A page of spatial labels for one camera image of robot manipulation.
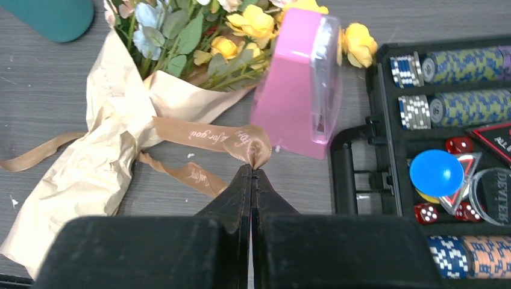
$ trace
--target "blue poker chip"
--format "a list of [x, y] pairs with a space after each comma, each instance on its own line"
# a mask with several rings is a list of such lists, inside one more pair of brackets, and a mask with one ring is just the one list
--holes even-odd
[[422, 72], [417, 52], [414, 55], [403, 55], [399, 57], [390, 57], [390, 71], [397, 87], [418, 87], [421, 83]]
[[469, 258], [461, 239], [450, 236], [428, 238], [430, 251], [444, 278], [466, 279], [469, 274]]

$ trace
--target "black case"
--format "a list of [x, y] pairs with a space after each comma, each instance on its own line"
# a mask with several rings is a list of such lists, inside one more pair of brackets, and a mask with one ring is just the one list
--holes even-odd
[[[367, 94], [371, 104], [371, 116], [366, 124], [340, 132], [332, 141], [330, 157], [333, 176], [334, 204], [338, 214], [357, 214], [355, 174], [369, 174], [372, 191], [381, 193], [384, 214], [397, 214], [415, 219], [414, 205], [425, 202], [412, 187], [409, 178], [408, 159], [427, 149], [445, 149], [445, 141], [463, 136], [466, 128], [439, 128], [428, 130], [405, 130], [401, 124], [398, 97], [427, 95], [439, 92], [455, 92], [480, 89], [511, 89], [511, 81], [491, 81], [453, 85], [427, 85], [401, 89], [392, 79], [390, 57], [413, 55], [422, 57], [430, 51], [483, 48], [511, 45], [511, 35], [486, 38], [462, 39], [424, 43], [386, 44], [377, 52], [377, 65], [366, 72]], [[355, 171], [351, 143], [367, 140], [374, 145], [377, 171]], [[474, 151], [483, 152], [477, 170], [506, 167], [491, 151], [475, 140]], [[440, 205], [436, 206], [439, 221], [421, 226], [425, 235], [511, 235], [510, 227], [494, 226], [486, 222], [464, 223], [450, 216]], [[511, 280], [446, 280], [447, 288], [481, 289], [511, 288]]]

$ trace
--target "artificial flower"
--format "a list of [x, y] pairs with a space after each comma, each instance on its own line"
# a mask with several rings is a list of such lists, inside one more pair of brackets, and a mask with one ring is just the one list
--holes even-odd
[[119, 5], [119, 12], [115, 8], [115, 5], [113, 5], [111, 0], [103, 0], [103, 7], [105, 7], [105, 20], [107, 21], [110, 28], [113, 28], [115, 26], [116, 14], [119, 14], [120, 17], [126, 19], [133, 14], [133, 11], [135, 11], [133, 6], [131, 5], [130, 0], [122, 1], [122, 3]]
[[227, 21], [226, 24], [234, 30], [234, 35], [252, 37], [259, 48], [265, 48], [268, 41], [275, 37], [273, 17], [258, 6], [249, 5], [243, 14], [228, 15]]
[[153, 45], [144, 35], [144, 27], [152, 27], [160, 30], [166, 13], [172, 12], [169, 4], [170, 0], [165, 0], [165, 6], [161, 1], [157, 1], [156, 7], [146, 3], [139, 3], [135, 8], [135, 18], [139, 26], [138, 30], [133, 33], [133, 43], [145, 58], [151, 57], [152, 60], [158, 60], [161, 54], [161, 48]]
[[369, 67], [374, 62], [378, 43], [369, 34], [367, 27], [352, 23], [342, 36], [342, 47], [348, 61], [355, 67]]
[[236, 57], [237, 49], [236, 44], [224, 36], [217, 36], [211, 41], [212, 55], [220, 53], [225, 59], [233, 59]]
[[279, 13], [275, 14], [275, 16], [273, 16], [273, 18], [275, 19], [275, 22], [277, 23], [277, 27], [280, 27], [282, 25], [282, 20], [284, 20], [284, 12], [280, 11]]
[[115, 14], [117, 14], [117, 9], [115, 9], [111, 0], [103, 0], [103, 7], [105, 7], [105, 20], [107, 21], [108, 26], [113, 28], [115, 26]]
[[197, 66], [203, 65], [204, 63], [208, 63], [212, 57], [211, 53], [196, 50], [193, 52], [193, 63]]
[[297, 0], [270, 0], [272, 4], [278, 8], [284, 8], [287, 4], [294, 3]]
[[222, 8], [225, 11], [232, 13], [232, 12], [238, 11], [239, 5], [241, 5], [242, 1], [241, 0], [218, 0], [218, 3], [220, 3], [220, 6], [222, 6]]
[[[245, 45], [245, 42], [240, 42], [238, 44], [237, 53], [241, 53], [244, 50], [252, 50], [252, 58], [258, 57], [263, 53], [263, 51], [257, 46], [257, 43], [251, 42], [247, 45]], [[258, 70], [261, 69], [265, 65], [265, 61], [259, 61], [258, 63], [254, 63], [250, 65], [251, 69]]]
[[119, 15], [124, 19], [130, 17], [134, 11], [135, 8], [131, 5], [130, 0], [123, 0], [119, 5]]

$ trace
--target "poker chip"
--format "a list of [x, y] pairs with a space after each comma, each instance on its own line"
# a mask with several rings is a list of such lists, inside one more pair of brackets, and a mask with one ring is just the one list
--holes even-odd
[[511, 92], [499, 89], [436, 93], [429, 111], [434, 128], [505, 122], [511, 120]]
[[428, 244], [433, 260], [443, 278], [468, 278], [472, 264], [461, 239], [451, 236], [431, 236], [428, 237]]
[[424, 86], [419, 54], [403, 55], [390, 58], [390, 70], [397, 87]]
[[398, 97], [403, 129], [431, 128], [430, 107], [426, 95]]
[[510, 46], [426, 53], [421, 64], [424, 82], [453, 84], [511, 79]]
[[473, 260], [469, 278], [511, 279], [511, 238], [464, 236], [461, 239]]

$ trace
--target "gray table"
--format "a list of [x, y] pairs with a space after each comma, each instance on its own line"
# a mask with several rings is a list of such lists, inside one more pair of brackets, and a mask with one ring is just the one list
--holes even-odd
[[[92, 29], [76, 42], [47, 42], [0, 8], [0, 160], [6, 160], [67, 131], [83, 131], [86, 76], [108, 28], [102, 1]], [[320, 1], [344, 25], [366, 24], [378, 43], [415, 42], [485, 36], [509, 32], [509, 0], [359, 0]], [[345, 66], [343, 100], [338, 130], [360, 125], [369, 114], [364, 71]], [[217, 125], [248, 123], [252, 95], [221, 115]], [[196, 161], [229, 182], [241, 163], [177, 144], [163, 143], [149, 150], [158, 160], [179, 166]], [[191, 159], [188, 154], [195, 154]], [[369, 146], [354, 146], [356, 169], [373, 169]], [[0, 170], [0, 241], [10, 230], [23, 201], [57, 156], [22, 173]], [[264, 166], [276, 191], [304, 214], [331, 214], [328, 160], [317, 161], [288, 152], [272, 156]], [[364, 182], [359, 180], [361, 189]], [[11, 199], [19, 202], [13, 207]], [[210, 201], [176, 180], [136, 164], [134, 181], [121, 206], [121, 214], [192, 215]], [[377, 197], [359, 200], [361, 213], [377, 213]], [[0, 273], [27, 276], [23, 267], [0, 256]]]

